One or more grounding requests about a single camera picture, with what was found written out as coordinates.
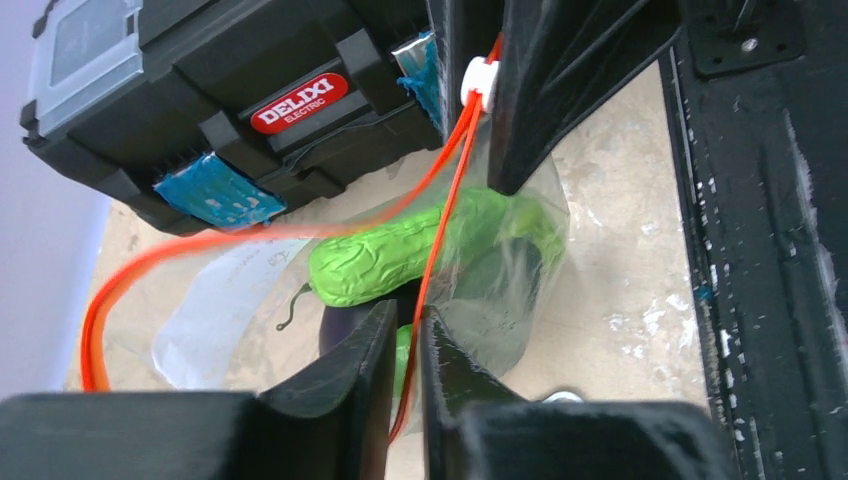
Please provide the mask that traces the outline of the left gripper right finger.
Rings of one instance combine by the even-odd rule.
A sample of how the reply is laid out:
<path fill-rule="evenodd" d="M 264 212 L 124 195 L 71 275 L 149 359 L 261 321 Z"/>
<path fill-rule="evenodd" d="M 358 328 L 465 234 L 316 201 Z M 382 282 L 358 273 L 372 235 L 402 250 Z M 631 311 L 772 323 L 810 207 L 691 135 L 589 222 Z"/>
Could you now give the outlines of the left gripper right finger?
<path fill-rule="evenodd" d="M 516 394 L 452 338 L 439 312 L 419 327 L 429 479 L 736 479 L 726 439 L 671 401 L 541 402 Z"/>

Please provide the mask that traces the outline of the green pepper toy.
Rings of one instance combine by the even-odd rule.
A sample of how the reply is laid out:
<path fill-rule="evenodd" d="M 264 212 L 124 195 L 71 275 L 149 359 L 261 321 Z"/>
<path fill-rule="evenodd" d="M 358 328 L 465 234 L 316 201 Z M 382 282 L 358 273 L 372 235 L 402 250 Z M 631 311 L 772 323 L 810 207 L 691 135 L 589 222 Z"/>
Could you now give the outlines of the green pepper toy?
<path fill-rule="evenodd" d="M 499 234 L 515 201 L 488 189 L 462 190 L 436 267 L 453 263 L 460 247 Z M 308 259 L 312 291 L 328 306 L 346 307 L 421 278 L 443 209 L 443 204 L 429 204 L 373 229 L 323 240 Z"/>

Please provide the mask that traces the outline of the clear zip top bag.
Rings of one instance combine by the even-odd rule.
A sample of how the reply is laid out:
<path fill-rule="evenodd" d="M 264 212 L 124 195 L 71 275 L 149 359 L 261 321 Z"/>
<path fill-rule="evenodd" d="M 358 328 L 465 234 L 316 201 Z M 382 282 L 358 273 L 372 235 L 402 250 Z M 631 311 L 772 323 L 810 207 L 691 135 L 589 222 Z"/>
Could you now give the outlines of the clear zip top bag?
<path fill-rule="evenodd" d="M 207 255 L 183 302 L 151 347 L 156 371 L 182 390 L 221 387 L 249 325 L 296 318 L 311 293 L 326 317 L 329 351 L 355 327 L 354 312 L 408 296 L 396 342 L 393 402 L 413 419 L 419 400 L 410 366 L 414 324 L 436 308 L 459 346 L 495 376 L 524 356 L 532 325 L 566 255 L 570 212 L 552 159 L 513 195 L 486 184 L 493 133 L 486 109 L 464 110 L 430 170 L 409 192 L 342 224 L 255 225 L 230 235 L 174 240 L 118 270 L 92 300 L 80 340 L 86 392 L 110 387 L 103 338 L 111 310 L 166 262 Z"/>

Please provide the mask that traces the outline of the red adjustable wrench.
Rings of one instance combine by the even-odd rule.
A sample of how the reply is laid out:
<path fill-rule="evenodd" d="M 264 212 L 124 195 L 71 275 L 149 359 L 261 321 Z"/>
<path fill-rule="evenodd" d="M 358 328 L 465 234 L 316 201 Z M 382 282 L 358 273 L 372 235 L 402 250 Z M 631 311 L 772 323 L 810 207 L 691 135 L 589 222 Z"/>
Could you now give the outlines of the red adjustable wrench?
<path fill-rule="evenodd" d="M 542 399 L 543 403 L 584 403 L 585 400 L 581 394 L 572 390 L 558 390 Z"/>

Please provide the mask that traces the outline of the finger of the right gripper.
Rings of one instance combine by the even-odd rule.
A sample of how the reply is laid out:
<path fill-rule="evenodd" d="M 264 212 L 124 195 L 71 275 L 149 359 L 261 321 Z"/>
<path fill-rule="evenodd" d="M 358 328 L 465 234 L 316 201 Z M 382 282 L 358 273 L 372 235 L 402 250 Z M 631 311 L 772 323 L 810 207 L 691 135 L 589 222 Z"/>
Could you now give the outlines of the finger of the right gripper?
<path fill-rule="evenodd" d="M 488 54 L 502 29 L 503 0 L 427 0 L 436 51 L 440 132 L 449 136 L 462 109 L 460 86 L 470 60 Z"/>
<path fill-rule="evenodd" d="M 678 1 L 508 1 L 487 184 L 517 193 L 562 138 L 666 50 Z"/>

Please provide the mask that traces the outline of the purple eggplant toy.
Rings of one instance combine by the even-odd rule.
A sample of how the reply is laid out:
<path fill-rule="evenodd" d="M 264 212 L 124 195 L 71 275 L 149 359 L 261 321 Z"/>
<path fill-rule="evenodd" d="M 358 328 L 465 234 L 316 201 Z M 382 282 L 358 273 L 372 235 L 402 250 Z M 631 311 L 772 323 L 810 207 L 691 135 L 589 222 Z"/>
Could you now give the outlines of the purple eggplant toy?
<path fill-rule="evenodd" d="M 345 340 L 352 331 L 367 318 L 371 310 L 380 302 L 386 300 L 398 300 L 405 296 L 400 289 L 382 295 L 376 299 L 361 304 L 334 307 L 325 306 L 321 316 L 318 352 L 323 356 L 333 350 L 340 342 Z"/>

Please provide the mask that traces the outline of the bright green cabbage toy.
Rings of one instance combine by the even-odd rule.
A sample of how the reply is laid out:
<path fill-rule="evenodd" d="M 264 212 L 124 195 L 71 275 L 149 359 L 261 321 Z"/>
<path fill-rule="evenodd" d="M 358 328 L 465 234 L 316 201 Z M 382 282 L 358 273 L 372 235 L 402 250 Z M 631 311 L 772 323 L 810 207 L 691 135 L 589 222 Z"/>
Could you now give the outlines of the bright green cabbage toy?
<path fill-rule="evenodd" d="M 411 348 L 412 325 L 404 325 L 396 331 L 395 371 L 393 398 L 400 399 L 404 389 L 407 365 Z"/>

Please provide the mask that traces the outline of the black toolbox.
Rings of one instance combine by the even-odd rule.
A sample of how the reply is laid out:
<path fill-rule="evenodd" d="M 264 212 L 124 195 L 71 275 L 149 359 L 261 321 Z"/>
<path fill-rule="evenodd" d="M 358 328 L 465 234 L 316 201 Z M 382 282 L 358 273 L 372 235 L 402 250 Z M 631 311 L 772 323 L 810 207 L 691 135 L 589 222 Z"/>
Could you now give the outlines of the black toolbox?
<path fill-rule="evenodd" d="M 441 143 L 400 55 L 422 1 L 51 1 L 25 145 L 173 235 L 343 193 Z"/>

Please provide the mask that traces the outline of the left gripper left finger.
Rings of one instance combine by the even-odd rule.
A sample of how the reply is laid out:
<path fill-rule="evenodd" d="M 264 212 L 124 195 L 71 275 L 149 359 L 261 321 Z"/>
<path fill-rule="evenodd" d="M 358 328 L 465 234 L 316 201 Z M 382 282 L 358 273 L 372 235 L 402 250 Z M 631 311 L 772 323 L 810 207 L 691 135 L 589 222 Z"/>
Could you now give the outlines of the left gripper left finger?
<path fill-rule="evenodd" d="M 1 405 L 5 479 L 380 479 L 393 301 L 262 392 L 27 394 Z"/>

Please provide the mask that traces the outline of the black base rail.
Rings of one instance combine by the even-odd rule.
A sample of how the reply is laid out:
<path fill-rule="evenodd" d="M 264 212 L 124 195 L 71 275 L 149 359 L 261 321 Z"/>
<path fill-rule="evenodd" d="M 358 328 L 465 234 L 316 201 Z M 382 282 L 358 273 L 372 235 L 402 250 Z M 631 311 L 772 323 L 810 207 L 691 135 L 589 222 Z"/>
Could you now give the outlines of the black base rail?
<path fill-rule="evenodd" d="M 847 475 L 847 5 L 687 1 L 659 59 L 707 401 L 742 479 Z"/>

